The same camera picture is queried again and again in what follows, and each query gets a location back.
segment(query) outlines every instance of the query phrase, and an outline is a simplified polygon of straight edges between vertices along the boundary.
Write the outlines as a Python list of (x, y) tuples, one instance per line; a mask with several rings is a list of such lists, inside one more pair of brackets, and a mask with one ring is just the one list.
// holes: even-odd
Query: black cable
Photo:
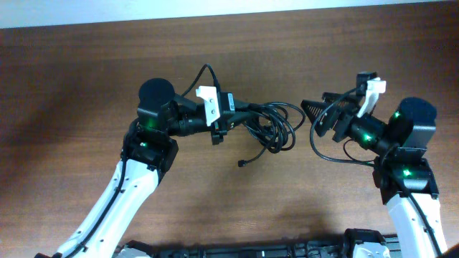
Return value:
[[(399, 147), (399, 144), (395, 143), (386, 151), (386, 153), (383, 155), (382, 159), (379, 162), (380, 169), (383, 169), (383, 165), (387, 159), (387, 156), (397, 147)], [(433, 246), (435, 248), (435, 252), (437, 253), (437, 256), (440, 256), (442, 254), (440, 250), (440, 245), (438, 244), (437, 239), (435, 238), (435, 233), (433, 231), (433, 228), (430, 226), (429, 222), (427, 221), (427, 217), (425, 216), (424, 212), (422, 212), (421, 206), (418, 204), (415, 197), (411, 194), (411, 191), (404, 185), (404, 183), (400, 182), (393, 173), (387, 173), (387, 175), (397, 184), (397, 186), (402, 190), (403, 194), (405, 196), (408, 196), (411, 202), (415, 205), (417, 213), (420, 215), (421, 220), (425, 225), (425, 230), (429, 234), (430, 240), (432, 240)]]
[(127, 165), (127, 162), (128, 162), (128, 154), (127, 154), (128, 150), (127, 149), (128, 149), (128, 146), (129, 146), (129, 142), (131, 141), (131, 139), (136, 134), (137, 122), (138, 122), (138, 118), (136, 118), (131, 123), (131, 125), (129, 126), (129, 131), (124, 136), (122, 158), (121, 158), (121, 160), (123, 161), (123, 167), (121, 169), (121, 177), (120, 177), (120, 181), (118, 183), (118, 186), (115, 189), (115, 193), (112, 195), (112, 198), (108, 202), (108, 204), (105, 207), (105, 209), (103, 210), (102, 214), (99, 216), (99, 219), (95, 222), (93, 228), (89, 231), (89, 233), (85, 236), (85, 238), (79, 244), (77, 244), (75, 249), (70, 254), (68, 254), (66, 256), (66, 258), (74, 257), (79, 251), (81, 251), (81, 249), (85, 248), (86, 244), (89, 242), (89, 240), (91, 239), (91, 237), (93, 236), (95, 231), (98, 229), (98, 227), (102, 223), (103, 219), (105, 218), (105, 215), (107, 215), (107, 213), (110, 211), (110, 208), (113, 205), (113, 203), (115, 202), (118, 194), (121, 192), (121, 187), (123, 186), (123, 182), (124, 182), (124, 176), (126, 174), (126, 165)]
[(208, 68), (209, 71), (210, 71), (210, 74), (212, 75), (212, 79), (214, 80), (214, 86), (217, 88), (217, 92), (220, 92), (221, 89), (220, 89), (220, 84), (218, 83), (218, 80), (217, 80), (217, 76), (215, 76), (215, 73), (214, 73), (214, 70), (212, 69), (212, 66), (210, 66), (210, 64), (205, 64), (202, 66), (201, 70), (199, 71), (198, 75), (196, 76), (196, 78), (194, 79), (193, 83), (188, 87), (188, 89), (185, 90), (185, 92), (181, 95), (182, 97), (185, 97), (186, 94), (188, 94), (192, 89), (193, 87), (196, 85), (196, 83), (198, 82), (199, 78), (201, 77), (203, 71)]
[(327, 113), (328, 110), (330, 110), (330, 108), (332, 108), (334, 105), (340, 103), (344, 98), (348, 97), (351, 93), (355, 92), (358, 88), (354, 88), (352, 90), (349, 90), (348, 92), (345, 92), (344, 94), (342, 94), (338, 99), (335, 100), (335, 102), (331, 103), (326, 109), (324, 109), (318, 116), (317, 118), (314, 120), (312, 126), (311, 126), (311, 130), (309, 131), (309, 141), (311, 143), (311, 147), (313, 149), (313, 151), (317, 154), (317, 156), (323, 158), (324, 160), (326, 161), (332, 161), (332, 162), (337, 162), (337, 163), (350, 163), (350, 164), (357, 164), (357, 165), (363, 165), (363, 166), (370, 166), (370, 167), (374, 167), (373, 164), (370, 164), (370, 163), (366, 163), (366, 162), (361, 162), (361, 161), (353, 161), (353, 160), (345, 160), (345, 159), (339, 159), (339, 158), (332, 158), (332, 157), (328, 157), (328, 156), (325, 156), (324, 154), (320, 153), (317, 148), (316, 148), (316, 144), (314, 143), (314, 129), (316, 128), (316, 125), (318, 123), (318, 121), (322, 118), (322, 116)]
[[(344, 154), (346, 154), (346, 156), (348, 156), (348, 157), (349, 157), (351, 160), (353, 160), (353, 161), (360, 161), (360, 160), (358, 160), (358, 159), (353, 158), (353, 157), (347, 152), (347, 150), (346, 150), (346, 144), (347, 144), (348, 142), (351, 142), (351, 141), (355, 141), (355, 140), (349, 139), (349, 140), (347, 140), (347, 141), (343, 144), (343, 151), (344, 151)], [(373, 160), (360, 161), (360, 162), (373, 162)]]
[[(288, 112), (282, 106), (292, 108), (300, 113), (302, 118), (297, 126), (293, 127), (288, 122)], [(257, 160), (266, 150), (274, 154), (291, 150), (296, 142), (295, 131), (302, 126), (306, 119), (306, 114), (299, 107), (285, 102), (269, 102), (262, 105), (250, 104), (247, 110), (239, 111), (248, 111), (257, 115), (256, 118), (247, 120), (242, 124), (249, 130), (250, 135), (263, 146), (263, 149), (254, 158), (248, 161), (239, 161), (237, 163), (239, 167)], [(261, 125), (260, 118), (268, 120), (268, 125)], [(292, 142), (288, 147), (284, 147), (288, 143), (289, 135), (291, 135)]]

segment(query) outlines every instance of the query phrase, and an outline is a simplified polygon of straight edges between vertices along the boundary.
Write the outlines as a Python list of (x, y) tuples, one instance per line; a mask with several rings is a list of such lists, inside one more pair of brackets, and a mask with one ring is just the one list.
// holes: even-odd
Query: wood grain surface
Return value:
[[(212, 64), (222, 88), (250, 102), (320, 100), (355, 87), (362, 70), (387, 80), (375, 115), (404, 97), (437, 107), (427, 158), (448, 246), (459, 242), (457, 2), (123, 21), (0, 30), (0, 257), (52, 254), (105, 189), (152, 77), (184, 91)], [(210, 85), (205, 73), (200, 85)], [(298, 116), (292, 117), (293, 123)], [(321, 160), (306, 123), (296, 147), (260, 151), (244, 128), (212, 146), (179, 138), (172, 169), (123, 242), (229, 244), (310, 239), (346, 228), (393, 233), (372, 171)], [(317, 139), (343, 158), (332, 133)], [(370, 152), (356, 145), (361, 158)]]

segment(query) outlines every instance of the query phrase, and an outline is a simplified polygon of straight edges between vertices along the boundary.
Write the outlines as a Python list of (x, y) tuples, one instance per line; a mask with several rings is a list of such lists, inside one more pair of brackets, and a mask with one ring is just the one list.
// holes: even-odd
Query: cable plug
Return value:
[(244, 167), (246, 165), (247, 165), (247, 161), (240, 160), (240, 161), (237, 162), (237, 166), (240, 167), (240, 168)]

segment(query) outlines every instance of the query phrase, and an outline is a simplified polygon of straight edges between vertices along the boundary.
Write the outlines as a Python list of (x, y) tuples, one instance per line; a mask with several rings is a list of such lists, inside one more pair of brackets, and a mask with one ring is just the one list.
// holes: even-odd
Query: white mount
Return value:
[(386, 92), (386, 81), (381, 80), (379, 77), (368, 80), (366, 83), (368, 86), (366, 88), (365, 102), (357, 113), (358, 118), (361, 118), (364, 113), (370, 113), (378, 101), (379, 93)]
[(212, 86), (199, 86), (199, 88), (196, 89), (196, 96), (204, 100), (206, 124), (207, 126), (210, 126), (213, 122), (220, 118), (217, 88)]

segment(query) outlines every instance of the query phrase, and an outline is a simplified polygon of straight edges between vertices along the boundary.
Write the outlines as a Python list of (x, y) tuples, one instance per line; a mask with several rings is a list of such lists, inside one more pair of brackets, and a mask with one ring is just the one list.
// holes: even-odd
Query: metal bracket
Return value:
[(199, 86), (199, 88), (196, 89), (196, 96), (204, 100), (206, 124), (210, 126), (220, 118), (217, 88), (212, 86)]

